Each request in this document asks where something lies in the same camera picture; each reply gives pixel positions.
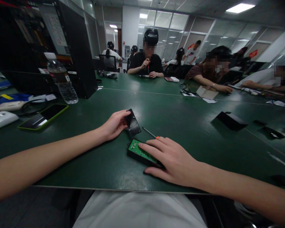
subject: person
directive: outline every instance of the person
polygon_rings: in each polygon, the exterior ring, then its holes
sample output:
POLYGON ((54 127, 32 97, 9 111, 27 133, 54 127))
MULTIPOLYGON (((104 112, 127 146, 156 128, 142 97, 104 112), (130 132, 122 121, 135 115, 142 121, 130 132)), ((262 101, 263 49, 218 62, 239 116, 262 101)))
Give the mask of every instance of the person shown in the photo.
POLYGON ((133 45, 132 46, 132 49, 131 49, 131 55, 130 55, 130 60, 133 61, 133 57, 135 54, 138 53, 138 47, 136 45, 133 45))
POLYGON ((285 91, 285 66, 275 66, 275 68, 257 71, 235 84, 235 86, 285 91))
POLYGON ((184 61, 181 60, 183 55, 185 54, 184 49, 181 47, 176 51, 176 58, 174 60, 170 60, 165 64, 165 67, 168 66, 169 64, 176 64, 176 65, 184 65, 184 61))
POLYGON ((194 62, 195 58, 196 58, 196 54, 197 54, 197 49, 200 46, 201 41, 198 40, 195 44, 192 44, 189 48, 188 51, 186 53, 186 55, 184 56, 184 64, 186 65, 192 65, 192 63, 194 62))
MULTIPOLYGON (((95 130, 0 159, 0 201, 80 154, 116 138, 128 127, 124 118, 129 114, 127 110, 115 112, 95 130)), ((228 197, 285 226, 285 189, 197 161, 169 138, 148 140, 139 147, 166 168, 148 167, 146 174, 228 197)), ((73 227, 115 227, 116 224, 118 227, 206 227, 185 195, 117 191, 95 191, 73 227)))
POLYGON ((161 58, 154 54, 157 42, 157 29, 147 29, 143 37, 143 52, 134 55, 128 74, 148 75, 149 78, 164 77, 161 58))
POLYGON ((248 47, 243 47, 238 52, 233 54, 233 56, 229 59, 229 65, 228 65, 229 69, 237 66, 240 63, 247 49, 248 47))
POLYGON ((232 93, 233 89, 229 86, 218 85, 217 82, 228 72, 228 59, 231 50, 225 46, 218 46, 208 52, 206 59, 187 73, 185 80, 193 79, 203 86, 209 86, 223 93, 232 93))
POLYGON ((120 57, 117 52, 114 51, 114 44, 112 41, 109 41, 108 44, 107 44, 107 50, 104 50, 102 52, 103 55, 105 55, 105 58, 104 58, 104 62, 105 62, 105 65, 107 67, 115 67, 115 63, 114 63, 114 59, 113 58, 110 58, 110 55, 111 56, 115 56, 116 58, 116 61, 119 61, 119 62, 122 62, 123 61, 123 58, 120 57))

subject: green table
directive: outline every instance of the green table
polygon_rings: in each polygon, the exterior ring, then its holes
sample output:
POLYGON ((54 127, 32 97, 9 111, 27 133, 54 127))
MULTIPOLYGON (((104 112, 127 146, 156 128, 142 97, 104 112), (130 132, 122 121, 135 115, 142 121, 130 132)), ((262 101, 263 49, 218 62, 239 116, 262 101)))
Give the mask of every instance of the green table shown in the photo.
MULTIPOLYGON (((140 127, 175 140, 199 161, 268 183, 273 183, 272 175, 285 175, 285 166, 269 155, 271 153, 285 162, 285 139, 269 142, 257 134, 259 127, 252 123, 259 119, 283 127, 279 120, 284 119, 285 108, 266 105, 264 100, 258 102, 259 98, 240 93, 235 96, 243 96, 243 102, 232 101, 232 94, 216 104, 208 104, 200 98, 181 95, 177 83, 126 74, 120 74, 117 80, 103 78, 103 86, 104 89, 95 92, 88 100, 80 99, 77 104, 70 105, 68 111, 42 131, 17 129, 23 120, 1 128, 0 158, 95 129, 113 112, 132 108, 140 127), (239 132, 229 130, 214 120, 221 111, 231 111, 249 126, 239 132), (271 118, 276 116, 281 117, 271 123, 271 118)), ((136 138, 141 141, 151 139, 144 131, 136 138)), ((115 140, 62 165, 36 185, 203 193, 145 175, 145 165, 126 155, 129 142, 127 132, 122 132, 115 140)))

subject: smartphone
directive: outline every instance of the smartphone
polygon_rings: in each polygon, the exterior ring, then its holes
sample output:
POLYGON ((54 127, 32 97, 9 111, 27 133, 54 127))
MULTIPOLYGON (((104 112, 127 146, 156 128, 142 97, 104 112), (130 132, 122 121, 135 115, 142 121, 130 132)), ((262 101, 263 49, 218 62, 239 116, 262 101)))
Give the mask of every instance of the smartphone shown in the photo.
POLYGON ((68 108, 69 106, 66 104, 53 104, 38 113, 36 116, 20 124, 18 128, 27 130, 40 130, 68 108))
POLYGON ((141 143, 141 141, 138 141, 137 139, 132 139, 132 142, 128 147, 128 156, 138 160, 139 162, 147 166, 163 168, 164 166, 160 161, 158 161, 155 157, 153 157, 151 154, 144 151, 138 146, 139 143, 141 143))

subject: phone screen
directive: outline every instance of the phone screen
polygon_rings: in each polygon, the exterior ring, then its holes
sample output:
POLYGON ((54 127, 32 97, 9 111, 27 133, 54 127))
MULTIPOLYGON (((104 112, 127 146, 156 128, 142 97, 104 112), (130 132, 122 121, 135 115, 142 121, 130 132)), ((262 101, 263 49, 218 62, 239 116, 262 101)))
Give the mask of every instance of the phone screen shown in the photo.
POLYGON ((48 107, 44 111, 40 112, 36 116, 32 117, 28 121, 24 122, 23 124, 19 125, 19 128, 29 128, 29 129, 38 129, 42 125, 44 125, 47 121, 53 118, 57 113, 61 112, 68 105, 65 104, 53 104, 52 106, 48 107))

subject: hand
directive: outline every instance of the hand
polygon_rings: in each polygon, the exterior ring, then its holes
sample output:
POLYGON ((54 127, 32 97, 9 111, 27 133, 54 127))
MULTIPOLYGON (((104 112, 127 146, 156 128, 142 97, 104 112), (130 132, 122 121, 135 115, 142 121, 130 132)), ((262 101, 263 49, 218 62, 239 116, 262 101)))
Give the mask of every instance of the hand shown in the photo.
POLYGON ((156 77, 157 77, 157 73, 155 71, 150 72, 149 78, 156 78, 156 77))
POLYGON ((145 173, 177 185, 196 188, 199 188, 203 180, 207 179, 203 170, 205 164, 195 160, 173 140, 159 137, 148 140, 146 143, 140 143, 139 147, 159 160, 166 170, 148 167, 145 173))
POLYGON ((124 118, 130 115, 130 113, 131 112, 127 110, 115 112, 107 122, 99 128, 99 130, 104 134, 105 141, 116 138, 124 129, 128 128, 127 122, 124 118))
POLYGON ((229 86, 225 86, 225 85, 218 85, 218 84, 215 84, 213 86, 213 88, 215 90, 217 90, 218 92, 224 92, 224 93, 232 93, 233 92, 233 89, 229 86))
POLYGON ((149 60, 149 59, 146 59, 146 60, 142 63, 141 68, 144 69, 144 68, 148 67, 148 64, 149 64, 149 63, 150 63, 150 60, 149 60))

